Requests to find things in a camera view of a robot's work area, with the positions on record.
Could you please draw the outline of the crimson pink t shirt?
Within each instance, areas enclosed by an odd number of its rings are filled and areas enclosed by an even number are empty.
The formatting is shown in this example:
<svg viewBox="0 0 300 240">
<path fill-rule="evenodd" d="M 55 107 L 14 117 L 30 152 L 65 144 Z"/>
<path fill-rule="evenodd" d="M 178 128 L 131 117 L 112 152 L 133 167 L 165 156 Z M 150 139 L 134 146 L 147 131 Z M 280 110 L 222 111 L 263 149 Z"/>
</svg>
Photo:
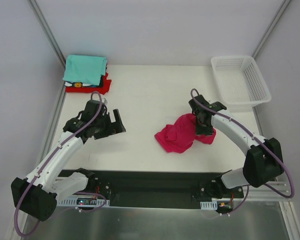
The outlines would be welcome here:
<svg viewBox="0 0 300 240">
<path fill-rule="evenodd" d="M 196 134 L 196 117 L 187 113 L 180 116 L 174 124 L 167 124 L 154 135 L 154 138 L 167 153 L 182 154 L 193 145 L 195 140 L 211 145 L 216 134 L 215 129 L 212 135 Z"/>
</svg>

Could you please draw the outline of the white plastic basket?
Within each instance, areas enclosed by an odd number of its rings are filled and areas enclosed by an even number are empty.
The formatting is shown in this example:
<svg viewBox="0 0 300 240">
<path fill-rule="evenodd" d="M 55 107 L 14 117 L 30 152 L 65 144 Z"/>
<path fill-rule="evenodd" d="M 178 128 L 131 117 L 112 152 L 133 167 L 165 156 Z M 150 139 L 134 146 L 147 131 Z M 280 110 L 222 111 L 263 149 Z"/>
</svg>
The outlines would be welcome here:
<svg viewBox="0 0 300 240">
<path fill-rule="evenodd" d="M 271 101 L 268 86 L 253 57 L 215 56 L 210 62 L 221 102 L 231 111 L 245 112 Z"/>
</svg>

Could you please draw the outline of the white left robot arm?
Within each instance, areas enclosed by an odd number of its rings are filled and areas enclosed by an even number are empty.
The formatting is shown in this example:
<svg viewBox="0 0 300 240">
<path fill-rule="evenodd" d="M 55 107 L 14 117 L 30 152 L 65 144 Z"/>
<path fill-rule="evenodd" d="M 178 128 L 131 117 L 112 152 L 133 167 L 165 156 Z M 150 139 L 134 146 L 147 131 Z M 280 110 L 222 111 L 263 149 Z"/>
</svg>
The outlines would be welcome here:
<svg viewBox="0 0 300 240">
<path fill-rule="evenodd" d="M 25 178 L 15 178 L 11 184 L 15 211 L 23 211 L 43 222 L 55 211 L 59 202 L 83 192 L 95 194 L 100 184 L 96 175 L 84 168 L 74 171 L 69 177 L 57 180 L 70 158 L 87 142 L 124 133 L 118 109 L 113 110 L 111 120 L 106 105 L 98 100 L 89 100 L 84 110 L 68 120 L 52 150 Z"/>
</svg>

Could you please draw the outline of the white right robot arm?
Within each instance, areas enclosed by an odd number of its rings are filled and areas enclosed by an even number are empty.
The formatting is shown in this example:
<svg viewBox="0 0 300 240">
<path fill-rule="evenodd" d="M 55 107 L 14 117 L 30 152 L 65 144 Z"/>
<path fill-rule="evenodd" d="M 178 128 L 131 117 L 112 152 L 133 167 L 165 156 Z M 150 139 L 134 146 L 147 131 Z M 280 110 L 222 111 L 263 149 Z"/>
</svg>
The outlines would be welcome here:
<svg viewBox="0 0 300 240">
<path fill-rule="evenodd" d="M 205 186 L 207 195 L 221 199 L 231 194 L 235 188 L 258 188 L 285 172 L 281 145 L 277 139 L 266 139 L 251 132 L 232 118 L 222 103 L 209 103 L 201 94 L 192 97 L 188 103 L 195 117 L 196 135 L 210 137 L 214 130 L 218 130 L 245 156 L 243 167 L 229 170 Z"/>
</svg>

